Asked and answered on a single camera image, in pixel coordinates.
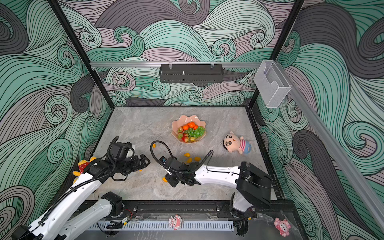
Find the green grape bunch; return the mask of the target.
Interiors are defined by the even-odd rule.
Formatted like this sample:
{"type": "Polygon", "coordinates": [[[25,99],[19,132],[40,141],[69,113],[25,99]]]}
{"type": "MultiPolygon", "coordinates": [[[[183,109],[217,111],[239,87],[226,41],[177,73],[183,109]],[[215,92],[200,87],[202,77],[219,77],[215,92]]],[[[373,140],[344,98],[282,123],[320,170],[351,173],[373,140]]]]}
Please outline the green grape bunch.
{"type": "Polygon", "coordinates": [[[184,131],[184,134],[187,134],[188,137],[199,138],[205,133],[205,131],[206,130],[204,127],[199,126],[196,129],[188,128],[184,131]]]}

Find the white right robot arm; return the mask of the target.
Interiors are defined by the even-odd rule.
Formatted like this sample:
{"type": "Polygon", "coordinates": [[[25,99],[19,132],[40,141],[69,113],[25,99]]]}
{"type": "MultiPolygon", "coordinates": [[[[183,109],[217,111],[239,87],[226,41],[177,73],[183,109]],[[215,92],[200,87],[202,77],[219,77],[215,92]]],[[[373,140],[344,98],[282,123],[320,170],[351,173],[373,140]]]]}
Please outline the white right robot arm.
{"type": "Polygon", "coordinates": [[[166,181],[176,187],[179,183],[188,186],[215,184],[237,190],[231,197],[230,208],[244,214],[249,210],[269,209],[273,180],[261,169],[249,162],[234,167],[208,166],[213,152],[197,163],[185,164],[176,157],[155,159],[167,174],[166,181]]]}

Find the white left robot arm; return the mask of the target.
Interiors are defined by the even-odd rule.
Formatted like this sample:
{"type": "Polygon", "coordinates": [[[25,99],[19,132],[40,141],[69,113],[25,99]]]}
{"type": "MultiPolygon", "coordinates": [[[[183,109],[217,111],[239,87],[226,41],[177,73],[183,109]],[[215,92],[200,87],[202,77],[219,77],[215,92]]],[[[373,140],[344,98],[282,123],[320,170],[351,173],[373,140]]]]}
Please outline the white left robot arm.
{"type": "Polygon", "coordinates": [[[71,240],[77,238],[94,223],[105,217],[119,218],[132,211],[125,209],[122,197],[113,192],[104,194],[89,209],[72,215],[106,180],[115,174],[127,177],[145,169],[151,161],[144,155],[135,155],[130,142],[113,140],[106,154],[78,163],[79,171],[73,185],[39,218],[29,226],[19,226],[12,233],[13,240],[71,240]]]}

